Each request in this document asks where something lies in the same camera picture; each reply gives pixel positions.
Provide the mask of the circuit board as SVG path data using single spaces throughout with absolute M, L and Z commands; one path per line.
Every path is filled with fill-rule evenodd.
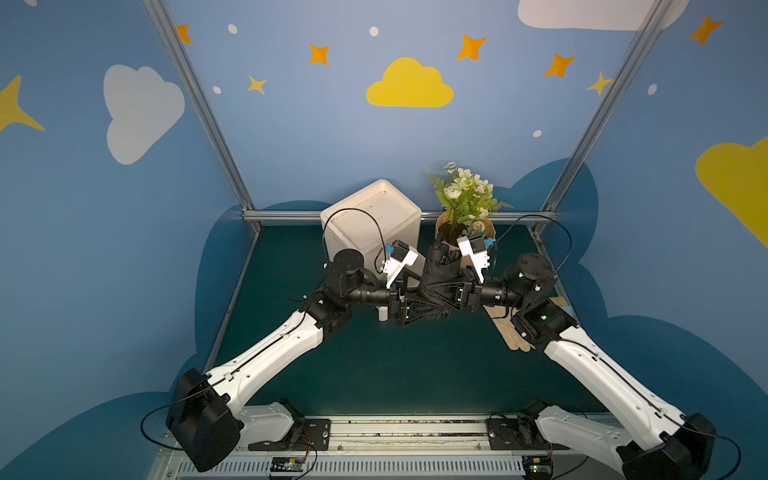
M 273 457 L 269 464 L 271 476 L 298 476 L 304 472 L 304 462 L 296 457 Z
M 524 480 L 551 480 L 553 478 L 552 460 L 545 457 L 526 456 L 522 458 Z

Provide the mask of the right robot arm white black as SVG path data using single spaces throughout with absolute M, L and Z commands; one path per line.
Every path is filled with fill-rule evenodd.
M 458 308 L 502 306 L 524 340 L 579 381 L 619 422 L 613 429 L 546 402 L 519 421 L 544 441 L 576 450 L 626 479 L 700 479 L 708 471 L 716 429 L 703 415 L 686 415 L 632 377 L 550 298 L 554 270 L 528 252 L 501 279 L 483 274 L 485 252 L 462 255 L 446 245 L 429 250 L 420 293 Z

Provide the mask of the left circuit board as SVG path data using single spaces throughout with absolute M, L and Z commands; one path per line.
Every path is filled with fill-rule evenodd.
M 271 476 L 298 476 L 304 472 L 304 462 L 296 457 L 273 457 L 269 464 Z

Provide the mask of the white drawer cabinet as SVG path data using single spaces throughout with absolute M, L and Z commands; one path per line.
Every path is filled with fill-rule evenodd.
M 347 248 L 359 251 L 364 268 L 384 286 L 388 255 L 382 245 L 401 240 L 416 247 L 421 215 L 422 210 L 390 182 L 377 180 L 321 212 L 328 257 Z

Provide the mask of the beige work glove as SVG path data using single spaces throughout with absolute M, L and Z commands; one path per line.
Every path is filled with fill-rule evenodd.
M 516 308 L 485 306 L 484 309 L 510 350 L 525 353 L 531 351 L 532 346 L 516 330 L 512 323 L 512 316 L 517 312 Z

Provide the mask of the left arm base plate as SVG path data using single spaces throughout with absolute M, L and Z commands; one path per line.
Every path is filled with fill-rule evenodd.
M 296 420 L 286 435 L 278 441 L 256 442 L 248 445 L 249 451 L 290 451 L 311 444 L 317 451 L 327 451 L 330 441 L 330 419 Z

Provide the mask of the right circuit board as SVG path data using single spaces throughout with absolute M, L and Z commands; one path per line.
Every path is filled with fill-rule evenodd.
M 526 456 L 522 458 L 524 480 L 551 480 L 553 478 L 552 460 L 545 457 Z

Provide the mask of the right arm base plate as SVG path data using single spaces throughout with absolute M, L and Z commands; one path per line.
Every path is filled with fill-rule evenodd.
M 487 436 L 492 450 L 541 449 L 537 431 L 528 421 L 517 418 L 491 417 L 486 420 Z

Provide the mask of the black umbrella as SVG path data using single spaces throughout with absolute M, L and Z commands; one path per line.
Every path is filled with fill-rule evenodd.
M 418 287 L 419 294 L 432 304 L 428 318 L 444 318 L 450 314 L 451 307 L 440 296 L 449 296 L 453 286 L 438 286 L 438 283 L 453 281 L 460 275 L 461 258 L 461 251 L 452 250 L 441 238 L 429 247 Z

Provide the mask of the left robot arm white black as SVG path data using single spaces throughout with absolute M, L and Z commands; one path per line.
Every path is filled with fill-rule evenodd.
M 175 385 L 166 427 L 195 469 L 206 472 L 232 453 L 242 436 L 255 443 L 298 440 L 300 413 L 273 402 L 259 417 L 246 416 L 247 402 L 294 360 L 339 331 L 355 304 L 382 307 L 389 319 L 413 320 L 423 312 L 436 318 L 447 311 L 440 296 L 461 271 L 461 255 L 448 245 L 429 248 L 423 269 L 411 272 L 418 252 L 397 241 L 387 246 L 383 280 L 364 267 L 354 249 L 338 251 L 325 277 L 301 306 L 272 333 L 235 358 L 206 373 L 192 368 Z

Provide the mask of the potted artificial flower plant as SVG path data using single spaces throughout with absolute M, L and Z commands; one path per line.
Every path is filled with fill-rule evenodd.
M 458 239 L 462 236 L 480 234 L 492 238 L 490 214 L 502 208 L 511 208 L 511 205 L 498 200 L 494 185 L 470 169 L 451 162 L 444 167 L 444 171 L 442 176 L 427 175 L 444 209 L 436 232 L 453 246 L 458 246 Z

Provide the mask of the aluminium frame back rail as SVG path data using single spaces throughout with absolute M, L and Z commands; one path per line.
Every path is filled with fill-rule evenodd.
M 320 211 L 301 211 L 301 210 L 244 210 L 242 217 L 249 222 L 311 222 L 319 223 L 321 221 Z M 492 213 L 490 219 L 500 224 L 511 224 L 515 221 L 552 221 L 557 219 L 555 212 L 520 212 L 520 211 L 500 211 Z

